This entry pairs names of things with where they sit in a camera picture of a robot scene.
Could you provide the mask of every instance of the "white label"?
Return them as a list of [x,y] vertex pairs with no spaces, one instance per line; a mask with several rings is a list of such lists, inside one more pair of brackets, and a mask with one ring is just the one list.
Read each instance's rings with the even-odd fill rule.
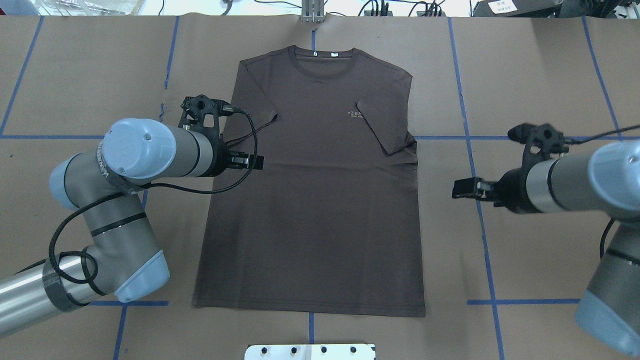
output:
[[489,3],[489,7],[493,13],[510,13],[518,10],[512,0],[492,1]]

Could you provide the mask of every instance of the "t-shirt sleeve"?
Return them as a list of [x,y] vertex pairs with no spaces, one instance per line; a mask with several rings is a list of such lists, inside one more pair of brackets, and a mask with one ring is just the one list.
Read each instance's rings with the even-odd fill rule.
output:
[[389,155],[415,142],[407,130],[411,81],[411,74],[401,71],[384,91],[356,100],[356,107]]
[[[231,104],[245,109],[251,115],[256,130],[270,124],[277,115],[275,107],[243,61],[240,61],[238,66]],[[227,118],[223,132],[224,141],[238,143],[249,136],[251,127],[243,114],[234,114]]]

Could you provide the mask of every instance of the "t-shirt hem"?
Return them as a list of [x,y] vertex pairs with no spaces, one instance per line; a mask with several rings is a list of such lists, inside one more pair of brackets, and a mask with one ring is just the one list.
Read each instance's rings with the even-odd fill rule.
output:
[[421,306],[387,306],[387,305],[340,305],[322,304],[319,302],[305,301],[278,301],[247,300],[247,299],[220,299],[212,297],[200,297],[193,299],[195,307],[233,307],[255,310],[280,310],[280,311],[304,311],[311,313],[329,313],[345,315],[374,315],[374,316],[398,316],[409,318],[424,318],[425,307]]

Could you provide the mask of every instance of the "grid line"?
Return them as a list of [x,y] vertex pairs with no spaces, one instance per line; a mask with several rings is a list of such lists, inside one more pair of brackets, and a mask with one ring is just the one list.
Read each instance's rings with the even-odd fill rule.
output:
[[127,308],[129,306],[124,304],[122,306],[122,312],[120,313],[120,323],[118,324],[118,335],[116,336],[116,346],[113,350],[113,360],[118,360],[120,357],[120,346],[122,345],[122,336],[124,335],[124,324],[127,319]]
[[[450,17],[447,18],[449,24],[449,37],[451,38],[451,52],[453,55],[453,65],[456,71],[456,82],[458,84],[458,95],[460,98],[460,111],[462,114],[463,125],[465,128],[465,140],[467,142],[467,153],[469,157],[469,165],[471,167],[471,176],[476,176],[476,164],[474,163],[473,148],[471,146],[471,134],[469,132],[469,124],[467,120],[467,109],[465,106],[465,100],[462,93],[462,81],[460,78],[460,66],[458,65],[458,54],[456,52],[456,39],[453,32],[453,22]],[[486,268],[486,276],[489,284],[489,294],[492,302],[495,302],[495,289],[493,287],[493,274],[491,269],[491,259],[489,257],[489,245],[486,239],[486,231],[484,228],[484,216],[480,202],[476,200],[476,209],[478,217],[480,219],[480,228],[482,231],[482,241],[484,246],[484,265]],[[493,326],[495,327],[495,337],[498,344],[498,356],[500,360],[504,360],[504,347],[502,346],[502,332],[500,330],[500,319],[498,317],[498,306],[495,303],[491,304],[493,313]]]
[[309,343],[316,343],[316,326],[314,323],[314,313],[309,313]]
[[169,49],[169,60],[166,63],[166,77],[164,78],[164,89],[169,87],[169,76],[171,75],[171,65],[173,63],[173,50],[175,49],[175,38],[178,35],[178,25],[180,24],[180,16],[175,17],[173,24],[173,37],[171,39],[171,47]]
[[6,123],[9,121],[9,115],[11,114],[11,107],[13,106],[13,102],[15,101],[15,97],[18,95],[18,89],[20,88],[22,77],[24,76],[24,72],[27,69],[27,64],[29,63],[29,60],[31,59],[31,53],[33,53],[33,48],[36,46],[36,41],[38,40],[38,35],[40,34],[40,29],[42,28],[43,21],[44,21],[44,16],[40,16],[40,20],[38,21],[38,26],[36,27],[36,31],[33,34],[33,38],[31,39],[31,45],[29,45],[29,51],[27,51],[27,55],[24,57],[24,63],[22,63],[20,74],[18,75],[18,79],[15,81],[15,86],[13,88],[13,92],[11,93],[11,98],[9,98],[9,104],[7,105],[6,111],[4,112],[2,124],[0,124],[0,135],[4,133],[4,127],[6,126]]
[[547,305],[578,304],[580,299],[493,299],[467,300],[467,305]]
[[604,94],[604,99],[607,103],[607,107],[609,108],[609,114],[611,114],[611,120],[613,121],[613,126],[616,127],[616,130],[620,130],[618,126],[618,119],[616,119],[616,113],[613,111],[613,106],[611,105],[611,100],[609,99],[609,93],[607,91],[607,87],[604,85],[604,79],[602,79],[602,74],[600,73],[600,67],[598,66],[598,60],[596,59],[596,53],[593,50],[593,44],[591,43],[591,35],[589,34],[589,26],[587,25],[587,18],[582,16],[582,27],[584,28],[584,36],[587,38],[587,45],[589,46],[589,53],[591,53],[591,59],[593,60],[593,67],[596,70],[596,75],[598,76],[598,80],[600,82],[600,88],[602,89],[602,93]]

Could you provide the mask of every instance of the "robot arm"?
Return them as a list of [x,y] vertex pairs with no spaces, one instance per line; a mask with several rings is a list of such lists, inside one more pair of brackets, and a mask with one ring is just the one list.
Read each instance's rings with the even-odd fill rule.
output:
[[[232,152],[220,139],[218,117],[244,110],[204,95],[187,97],[182,108],[180,127],[120,120],[94,150],[53,170],[52,194],[66,208],[82,212],[94,244],[56,255],[50,247],[42,264],[1,281],[1,337],[109,293],[130,302],[167,282],[163,251],[136,195],[152,180],[262,168],[262,157]],[[214,127],[204,127],[206,115],[214,117]]]
[[509,138],[525,145],[522,167],[497,182],[457,180],[452,197],[493,202],[514,213],[601,210],[620,221],[575,319],[610,347],[640,356],[640,141],[574,155],[566,145],[576,141],[548,124],[516,126]]

